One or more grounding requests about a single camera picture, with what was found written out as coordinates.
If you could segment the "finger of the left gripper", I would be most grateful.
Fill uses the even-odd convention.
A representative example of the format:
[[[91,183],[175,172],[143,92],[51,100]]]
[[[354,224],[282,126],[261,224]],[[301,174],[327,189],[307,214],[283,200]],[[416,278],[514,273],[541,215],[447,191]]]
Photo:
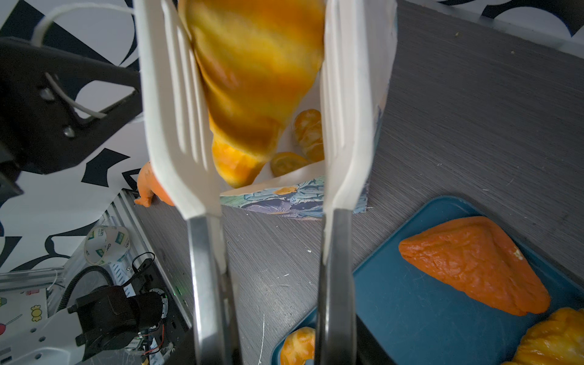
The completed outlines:
[[[129,96],[83,120],[56,88],[72,76],[127,86]],[[138,71],[51,47],[1,39],[1,173],[75,167],[142,111]]]

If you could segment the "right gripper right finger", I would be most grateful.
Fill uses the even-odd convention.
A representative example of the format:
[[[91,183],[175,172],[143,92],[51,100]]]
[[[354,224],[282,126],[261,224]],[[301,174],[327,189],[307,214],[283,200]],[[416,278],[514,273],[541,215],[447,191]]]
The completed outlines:
[[[356,365],[396,365],[359,316],[356,316]]]

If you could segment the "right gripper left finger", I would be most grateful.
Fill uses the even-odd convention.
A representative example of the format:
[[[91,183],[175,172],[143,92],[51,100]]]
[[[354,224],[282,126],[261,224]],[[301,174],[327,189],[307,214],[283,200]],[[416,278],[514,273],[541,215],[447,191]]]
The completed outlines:
[[[186,333],[183,341],[166,360],[166,365],[197,365],[193,327]]]

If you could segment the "metal tongs white tips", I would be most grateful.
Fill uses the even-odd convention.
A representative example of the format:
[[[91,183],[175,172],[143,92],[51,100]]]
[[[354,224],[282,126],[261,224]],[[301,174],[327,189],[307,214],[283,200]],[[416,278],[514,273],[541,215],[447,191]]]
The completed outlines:
[[[241,362],[199,67],[170,1],[136,1],[135,25],[148,154],[187,223],[197,364]],[[351,220],[374,155],[374,109],[362,1],[326,6],[321,77],[325,223],[319,273],[317,364],[357,359]]]

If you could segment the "floral paper bag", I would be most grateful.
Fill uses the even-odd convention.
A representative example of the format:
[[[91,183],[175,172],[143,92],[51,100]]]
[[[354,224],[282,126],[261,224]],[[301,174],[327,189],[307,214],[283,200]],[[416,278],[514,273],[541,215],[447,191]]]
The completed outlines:
[[[364,2],[366,9],[367,56],[370,63],[370,87],[374,109],[375,152],[377,127],[386,105],[397,48],[397,4],[394,1],[362,2]],[[179,16],[179,2],[172,3],[178,13],[180,23],[186,30],[187,40],[194,52],[190,34]],[[312,88],[301,100],[298,108],[290,118],[287,128],[279,140],[275,154],[293,152],[306,158],[294,137],[294,121],[299,113],[308,109],[315,109],[321,112],[321,120],[323,121],[324,104],[321,99],[320,88],[323,64],[324,60]],[[233,188],[221,178],[215,168],[212,156],[212,142],[213,134],[211,131],[211,160],[218,176],[221,207],[226,205],[265,214],[280,214],[306,219],[317,218],[325,214],[323,211],[325,159],[316,163],[310,161],[309,165],[280,177],[273,176],[270,169],[271,159],[252,184]],[[366,204],[367,181],[354,211],[363,211]]]

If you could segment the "rectangular pastry bread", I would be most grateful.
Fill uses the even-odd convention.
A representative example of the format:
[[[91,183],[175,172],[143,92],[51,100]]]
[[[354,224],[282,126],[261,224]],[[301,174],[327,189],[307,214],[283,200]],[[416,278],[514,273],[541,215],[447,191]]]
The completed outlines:
[[[309,161],[316,163],[325,159],[321,112],[317,109],[307,109],[297,115],[294,137]]]

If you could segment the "large croissant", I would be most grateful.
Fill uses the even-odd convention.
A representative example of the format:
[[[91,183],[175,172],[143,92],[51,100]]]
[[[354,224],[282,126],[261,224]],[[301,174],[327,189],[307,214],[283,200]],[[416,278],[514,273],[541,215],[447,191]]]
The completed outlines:
[[[323,1],[181,1],[202,75],[212,156],[231,187],[275,154],[324,60]]]

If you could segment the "small croissant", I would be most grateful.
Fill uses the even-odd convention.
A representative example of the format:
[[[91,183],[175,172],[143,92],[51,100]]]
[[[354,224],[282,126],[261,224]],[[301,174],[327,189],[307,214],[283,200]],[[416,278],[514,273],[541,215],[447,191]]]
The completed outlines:
[[[284,176],[310,164],[306,158],[293,152],[276,153],[270,161],[270,169],[274,177]]]

